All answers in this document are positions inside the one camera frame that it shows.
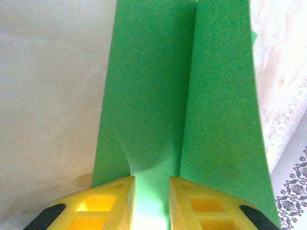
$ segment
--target gray floral pattern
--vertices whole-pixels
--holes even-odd
[[[292,230],[293,223],[297,223],[297,217],[304,213],[307,207],[307,146],[303,150],[305,156],[299,158],[300,163],[293,168],[295,173],[289,174],[291,180],[286,180],[285,189],[275,199],[281,230]]]

